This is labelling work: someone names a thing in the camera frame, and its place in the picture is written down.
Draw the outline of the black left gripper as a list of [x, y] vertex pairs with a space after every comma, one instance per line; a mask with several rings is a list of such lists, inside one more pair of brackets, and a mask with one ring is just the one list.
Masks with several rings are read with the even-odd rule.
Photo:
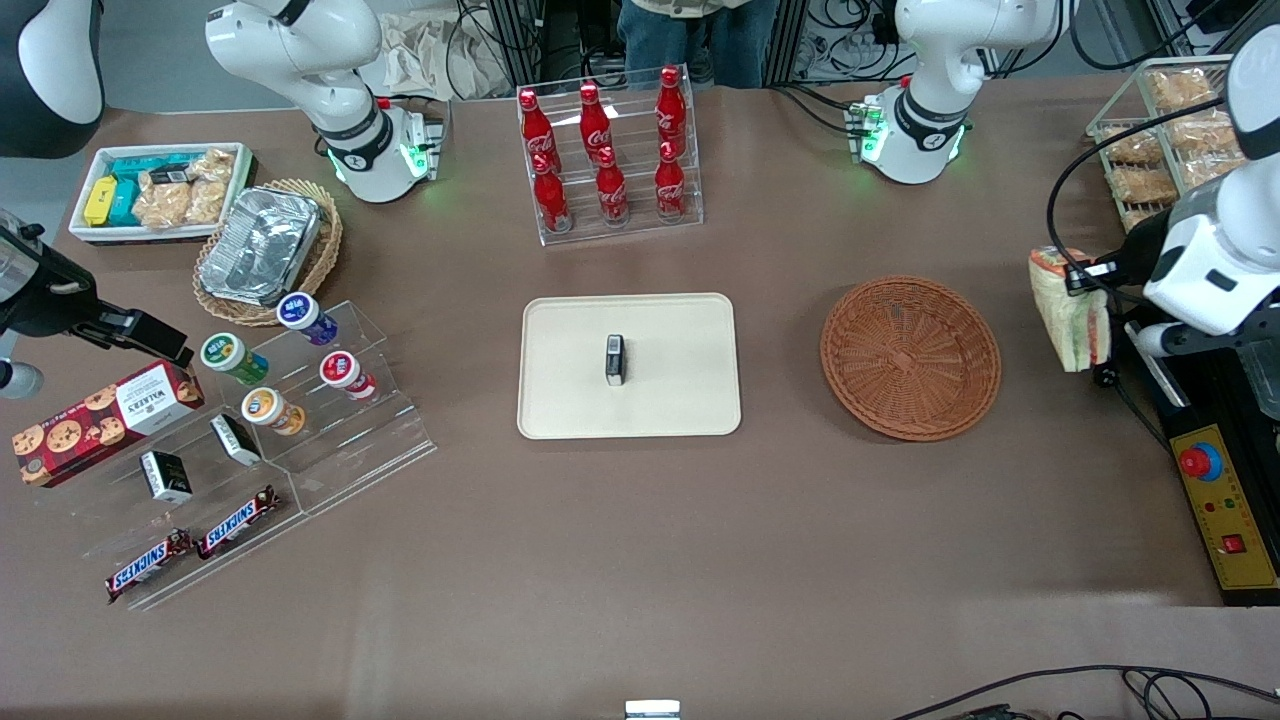
[[1117, 250], [1103, 255], [1103, 263], [1068, 259], [1066, 293], [1079, 296], [1093, 291], [1119, 291], [1148, 282], [1164, 251], [1170, 214], [1170, 210], [1162, 210], [1137, 223]]

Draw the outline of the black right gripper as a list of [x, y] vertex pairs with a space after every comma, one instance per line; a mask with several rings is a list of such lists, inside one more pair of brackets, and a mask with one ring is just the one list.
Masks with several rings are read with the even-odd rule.
[[189, 369], [188, 336], [134, 309], [100, 307], [95, 278], [38, 238], [3, 236], [1, 328], [32, 338], [128, 338], [132, 348]]

